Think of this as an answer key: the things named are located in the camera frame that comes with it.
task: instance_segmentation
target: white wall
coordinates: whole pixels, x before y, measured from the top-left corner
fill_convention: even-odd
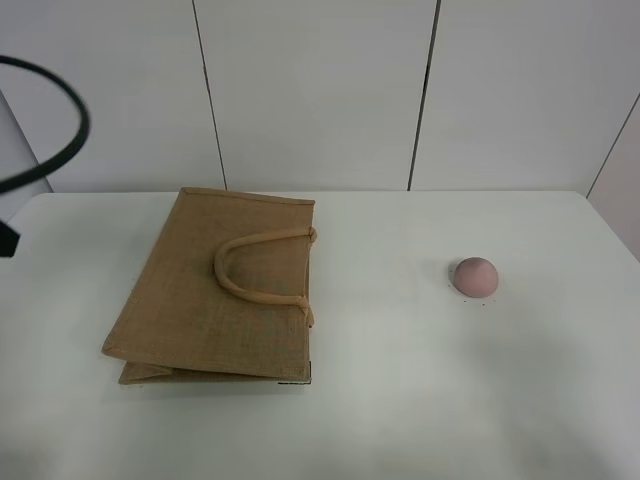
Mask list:
[[[176,0],[3,0],[0,51],[65,78],[93,119],[85,147],[54,173],[55,191],[222,187],[222,170],[193,7]],[[36,158],[78,125],[57,87],[0,66]]]
[[[443,0],[413,189],[586,194],[640,86],[638,0]]]
[[[227,183],[407,188],[435,0],[196,0]]]
[[[0,91],[0,180],[32,168],[36,164],[18,124]],[[9,220],[31,197],[50,191],[45,181],[0,195],[0,220]]]
[[[589,195],[631,253],[640,259],[640,108],[636,103]]]

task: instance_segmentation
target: table surface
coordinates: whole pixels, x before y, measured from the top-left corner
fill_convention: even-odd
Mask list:
[[[175,193],[44,194],[0,260],[0,478],[640,477],[640,264],[569,192],[313,198],[313,383],[122,387]],[[449,269],[485,257],[496,294]]]

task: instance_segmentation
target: black cable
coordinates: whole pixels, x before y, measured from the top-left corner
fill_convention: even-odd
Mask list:
[[[46,162],[43,162],[26,172],[19,173],[18,175],[14,175],[13,177],[0,181],[0,194],[2,194],[15,190],[16,188],[24,187],[36,180],[44,178],[71,160],[87,141],[91,126],[91,119],[89,118],[89,111],[80,96],[69,86],[69,84],[56,74],[38,65],[34,65],[33,63],[25,62],[18,58],[7,57],[5,55],[0,55],[0,64],[29,70],[30,72],[37,73],[38,75],[52,81],[67,94],[80,114],[80,126],[78,127],[78,132],[75,137],[73,137],[73,140],[71,140],[66,147]]]

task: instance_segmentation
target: jute bag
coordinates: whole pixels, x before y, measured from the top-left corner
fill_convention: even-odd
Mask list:
[[[102,347],[119,382],[309,383],[313,205],[182,189]]]

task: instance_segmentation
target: pink ball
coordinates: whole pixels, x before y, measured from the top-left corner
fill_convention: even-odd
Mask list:
[[[467,297],[488,297],[498,288],[498,271],[489,260],[467,258],[457,266],[453,285]]]

